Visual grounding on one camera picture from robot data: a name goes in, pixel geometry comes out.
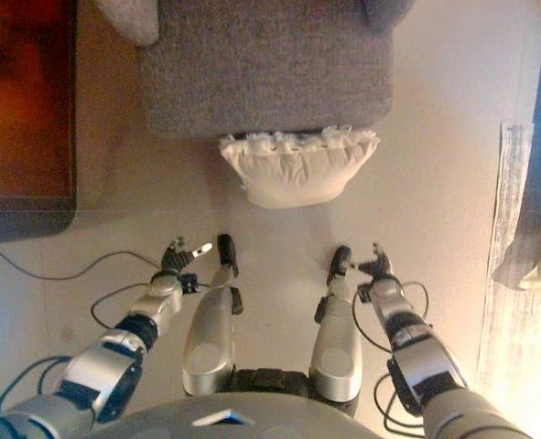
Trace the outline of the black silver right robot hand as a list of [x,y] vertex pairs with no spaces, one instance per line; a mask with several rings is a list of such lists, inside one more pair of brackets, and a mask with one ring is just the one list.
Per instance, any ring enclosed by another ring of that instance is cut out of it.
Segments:
[[378,242],[373,243],[373,258],[366,262],[359,262],[357,269],[369,275],[372,284],[383,280],[395,279],[390,259]]

